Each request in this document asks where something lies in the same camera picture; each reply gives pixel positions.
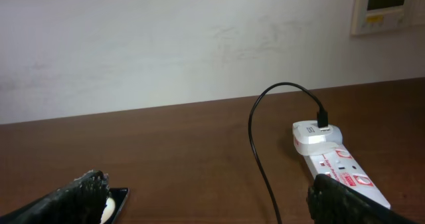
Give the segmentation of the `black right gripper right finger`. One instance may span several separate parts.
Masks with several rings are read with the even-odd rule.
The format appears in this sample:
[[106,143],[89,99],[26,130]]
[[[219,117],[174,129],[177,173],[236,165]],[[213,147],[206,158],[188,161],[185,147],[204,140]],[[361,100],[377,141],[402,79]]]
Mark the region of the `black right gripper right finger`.
[[325,174],[308,188],[307,205],[315,224],[415,224]]

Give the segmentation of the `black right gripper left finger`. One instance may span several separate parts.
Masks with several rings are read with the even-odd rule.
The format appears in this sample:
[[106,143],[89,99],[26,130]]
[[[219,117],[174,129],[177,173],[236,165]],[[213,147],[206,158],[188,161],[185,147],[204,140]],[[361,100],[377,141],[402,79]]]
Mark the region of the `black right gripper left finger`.
[[8,224],[97,224],[110,195],[109,177],[90,170],[64,187],[1,217]]

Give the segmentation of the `black samsung galaxy phone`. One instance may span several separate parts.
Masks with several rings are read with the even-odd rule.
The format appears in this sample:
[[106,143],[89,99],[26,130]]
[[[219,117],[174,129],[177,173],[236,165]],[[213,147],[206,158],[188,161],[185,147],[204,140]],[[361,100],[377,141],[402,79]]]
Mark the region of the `black samsung galaxy phone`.
[[128,187],[113,187],[106,200],[100,224],[114,224],[129,197]]

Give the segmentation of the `white usb charger adapter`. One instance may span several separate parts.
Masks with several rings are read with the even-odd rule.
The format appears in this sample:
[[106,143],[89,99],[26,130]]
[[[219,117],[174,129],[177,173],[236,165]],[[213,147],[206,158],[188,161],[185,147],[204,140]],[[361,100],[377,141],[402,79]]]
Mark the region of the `white usb charger adapter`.
[[326,154],[343,145],[340,129],[331,124],[319,128],[315,120],[295,122],[292,132],[294,146],[303,156]]

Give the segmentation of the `white power strip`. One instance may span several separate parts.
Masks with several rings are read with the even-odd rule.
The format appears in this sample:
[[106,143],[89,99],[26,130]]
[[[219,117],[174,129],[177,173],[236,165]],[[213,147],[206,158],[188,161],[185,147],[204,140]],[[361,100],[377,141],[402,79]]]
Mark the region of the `white power strip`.
[[303,156],[303,158],[312,176],[328,175],[384,207],[390,208],[390,203],[344,145],[326,154]]

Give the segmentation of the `white wall control panel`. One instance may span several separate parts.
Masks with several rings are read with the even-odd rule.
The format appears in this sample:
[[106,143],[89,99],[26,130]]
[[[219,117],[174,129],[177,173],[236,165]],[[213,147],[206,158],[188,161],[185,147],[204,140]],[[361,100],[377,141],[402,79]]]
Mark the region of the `white wall control panel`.
[[370,35],[423,24],[424,0],[354,0],[352,35]]

